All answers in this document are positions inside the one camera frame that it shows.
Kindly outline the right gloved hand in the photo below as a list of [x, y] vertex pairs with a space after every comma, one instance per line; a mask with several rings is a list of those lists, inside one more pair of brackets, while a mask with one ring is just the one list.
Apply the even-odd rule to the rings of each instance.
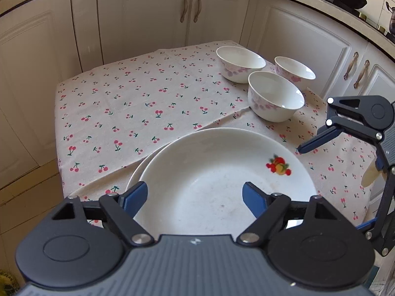
[[375, 161], [372, 161], [367, 168], [367, 170], [364, 172], [364, 175], [362, 176], [361, 179], [361, 185], [363, 187], [369, 187], [372, 185], [375, 180], [381, 176], [384, 180], [387, 180], [387, 175], [384, 173], [382, 169], [382, 163], [380, 160], [377, 158]]

